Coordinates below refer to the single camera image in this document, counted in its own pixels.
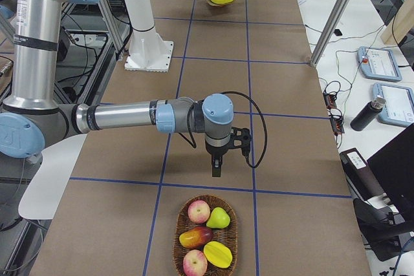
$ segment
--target white table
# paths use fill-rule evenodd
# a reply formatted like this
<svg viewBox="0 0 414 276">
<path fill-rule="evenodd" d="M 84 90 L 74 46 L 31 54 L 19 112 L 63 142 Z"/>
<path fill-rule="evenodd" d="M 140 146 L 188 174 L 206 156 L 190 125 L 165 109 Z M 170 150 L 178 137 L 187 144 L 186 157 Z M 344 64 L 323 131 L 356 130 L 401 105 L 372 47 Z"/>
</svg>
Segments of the white table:
<svg viewBox="0 0 414 276">
<path fill-rule="evenodd" d="M 316 30 L 323 30 L 329 14 L 335 4 L 336 0 L 298 0 L 300 10 L 303 18 L 303 22 Z M 336 66 L 336 51 L 356 51 L 361 46 L 370 47 L 387 47 L 382 43 L 380 38 L 381 33 L 385 27 L 381 28 L 383 22 L 376 12 L 372 2 L 370 0 L 350 0 L 340 22 L 337 25 L 343 36 L 345 37 L 362 37 L 354 39 L 342 39 L 334 43 L 329 43 L 323 56 L 316 67 L 320 78 L 327 80 L 338 80 L 342 84 L 342 90 L 349 88 L 349 84 L 337 73 Z M 314 49 L 314 45 L 318 42 L 320 33 L 307 28 L 307 36 L 310 43 L 311 50 Z M 336 41 L 341 37 L 332 35 L 330 41 Z M 397 59 L 399 66 L 409 65 L 404 55 L 401 53 L 398 47 L 391 48 Z M 351 94 L 346 102 L 345 112 L 345 134 L 342 135 L 343 141 L 339 148 L 339 152 L 348 150 L 350 148 L 357 148 L 361 155 L 368 159 L 371 155 L 375 154 L 381 147 L 392 140 L 396 135 L 401 133 L 404 128 L 393 125 L 386 125 L 380 123 L 378 120 L 372 121 L 363 131 L 357 132 L 351 129 L 349 123 L 360 112 L 362 107 L 373 99 L 372 86 L 378 80 L 370 80 L 357 72 L 358 63 L 356 60 L 356 53 L 338 53 L 340 73 L 348 80 L 352 81 L 356 74 L 356 79 L 351 90 Z M 396 83 L 397 85 L 403 85 L 414 89 L 414 72 L 411 67 L 400 68 L 403 80 Z M 322 90 L 325 88 L 325 82 L 321 82 Z M 333 85 L 331 89 L 336 90 L 337 84 Z M 338 108 L 343 112 L 345 110 L 345 99 L 348 93 L 340 93 L 336 104 Z M 375 207 L 384 207 L 384 203 L 379 198 L 372 198 L 370 202 Z M 367 251 L 367 258 L 371 267 L 371 273 L 374 276 L 378 276 L 383 271 L 388 271 L 389 276 L 392 275 L 392 271 L 389 269 L 395 265 L 397 258 L 381 262 L 377 259 L 372 251 Z M 414 251 L 406 253 L 402 256 L 398 265 L 397 275 L 412 275 L 414 271 Z"/>
</svg>

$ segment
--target table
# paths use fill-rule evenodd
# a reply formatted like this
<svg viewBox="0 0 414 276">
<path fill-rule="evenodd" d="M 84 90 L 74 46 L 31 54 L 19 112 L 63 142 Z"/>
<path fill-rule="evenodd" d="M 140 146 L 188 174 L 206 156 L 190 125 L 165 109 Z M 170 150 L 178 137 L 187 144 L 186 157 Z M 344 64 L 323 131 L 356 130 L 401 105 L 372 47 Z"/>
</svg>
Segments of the table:
<svg viewBox="0 0 414 276">
<path fill-rule="evenodd" d="M 318 41 L 320 33 L 315 30 L 322 30 L 326 20 L 331 13 L 335 0 L 298 0 L 300 4 L 300 10 L 303 17 L 303 22 L 314 28 L 307 28 L 307 36 L 309 43 L 316 43 Z M 382 43 L 380 38 L 381 33 L 385 27 L 380 16 L 376 12 L 372 2 L 370 0 L 350 0 L 343 16 L 337 26 L 342 33 L 343 37 L 354 37 L 352 39 L 339 40 L 339 37 L 332 35 L 331 41 L 337 41 L 329 43 L 323 57 L 321 58 L 318 66 L 319 77 L 326 79 L 328 82 L 332 80 L 338 80 L 342 83 L 342 89 L 348 89 L 349 84 L 341 78 L 337 73 L 336 68 L 336 51 L 346 50 L 355 51 L 361 46 L 370 47 L 386 47 Z M 397 63 L 400 66 L 409 65 L 401 53 L 398 47 L 391 47 Z M 362 107 L 373 99 L 372 85 L 377 80 L 369 80 L 363 77 L 361 72 L 356 72 L 358 64 L 356 61 L 356 53 L 339 54 L 340 60 L 340 73 L 349 80 L 352 80 L 356 74 L 354 87 L 351 94 L 346 101 L 346 113 L 345 113 L 345 133 L 342 135 L 343 141 L 339 147 L 339 152 L 356 147 L 361 155 L 368 159 L 371 155 L 375 154 L 381 147 L 392 140 L 396 135 L 401 133 L 404 128 L 392 125 L 386 125 L 380 123 L 378 120 L 374 120 L 363 131 L 354 131 L 350 126 L 350 121 L 359 113 Z M 396 83 L 397 85 L 408 86 L 414 88 L 414 72 L 411 67 L 400 68 L 403 80 Z M 325 88 L 325 83 L 321 81 L 322 90 Z M 345 110 L 345 100 L 348 93 L 339 93 L 337 105 L 342 111 Z M 384 207 L 385 204 L 378 196 L 369 200 L 376 208 Z M 372 251 L 367 251 L 367 257 L 371 268 L 371 273 L 374 276 L 380 275 L 380 273 L 390 272 L 394 267 L 397 258 L 380 262 Z M 406 253 L 400 264 L 398 265 L 397 275 L 403 275 L 412 273 L 414 270 L 414 252 Z"/>
<path fill-rule="evenodd" d="M 154 127 L 87 135 L 31 275 L 176 275 L 171 248 L 187 199 L 214 194 L 239 219 L 234 275 L 369 275 L 296 0 L 151 0 L 157 31 L 175 42 L 168 73 L 115 68 L 103 101 L 238 90 L 265 113 L 257 169 L 238 152 L 211 177 L 210 157 Z M 232 97 L 234 125 L 263 145 L 259 116 Z"/>
</svg>

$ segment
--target robotic arm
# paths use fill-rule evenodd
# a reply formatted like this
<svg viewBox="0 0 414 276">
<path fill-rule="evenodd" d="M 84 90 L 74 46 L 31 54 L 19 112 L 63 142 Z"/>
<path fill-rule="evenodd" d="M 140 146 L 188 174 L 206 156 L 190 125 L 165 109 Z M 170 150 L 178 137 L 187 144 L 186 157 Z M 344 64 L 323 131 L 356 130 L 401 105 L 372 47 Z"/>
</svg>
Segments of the robotic arm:
<svg viewBox="0 0 414 276">
<path fill-rule="evenodd" d="M 190 133 L 191 137 L 204 133 L 213 176 L 221 175 L 223 155 L 229 149 L 242 149 L 248 157 L 250 132 L 232 127 L 233 104 L 224 94 L 203 101 L 179 98 L 90 107 L 58 105 L 52 95 L 64 1 L 68 0 L 17 0 L 16 60 L 12 93 L 0 113 L 0 152 L 26 158 L 75 134 L 155 125 L 163 133 Z"/>
</svg>

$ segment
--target mango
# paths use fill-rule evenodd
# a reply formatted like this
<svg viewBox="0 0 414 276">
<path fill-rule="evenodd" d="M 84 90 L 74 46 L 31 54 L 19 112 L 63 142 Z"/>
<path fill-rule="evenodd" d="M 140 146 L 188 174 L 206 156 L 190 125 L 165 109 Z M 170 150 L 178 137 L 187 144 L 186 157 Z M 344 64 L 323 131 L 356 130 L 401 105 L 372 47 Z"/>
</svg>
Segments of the mango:
<svg viewBox="0 0 414 276">
<path fill-rule="evenodd" d="M 208 242 L 202 252 L 206 256 L 207 261 L 218 268 L 228 268 L 233 261 L 230 249 L 220 242 Z"/>
<path fill-rule="evenodd" d="M 197 249 L 213 239 L 213 230 L 205 226 L 197 226 L 180 235 L 181 246 L 188 249 Z"/>
</svg>

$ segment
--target apple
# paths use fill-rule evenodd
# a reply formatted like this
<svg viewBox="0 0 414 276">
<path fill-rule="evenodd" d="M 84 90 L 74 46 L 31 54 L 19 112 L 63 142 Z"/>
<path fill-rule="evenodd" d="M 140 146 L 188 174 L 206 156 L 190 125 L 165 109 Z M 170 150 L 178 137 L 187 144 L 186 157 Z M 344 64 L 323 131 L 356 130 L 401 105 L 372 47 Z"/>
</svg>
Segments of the apple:
<svg viewBox="0 0 414 276">
<path fill-rule="evenodd" d="M 191 250 L 182 261 L 187 276 L 203 276 L 207 271 L 207 259 L 200 250 Z"/>
<path fill-rule="evenodd" d="M 196 200 L 188 206 L 188 218 L 196 224 L 204 223 L 210 217 L 210 207 L 203 200 Z"/>
<path fill-rule="evenodd" d="M 188 249 L 197 249 L 213 239 L 213 230 L 206 226 L 197 226 L 180 235 L 181 246 Z"/>
</svg>

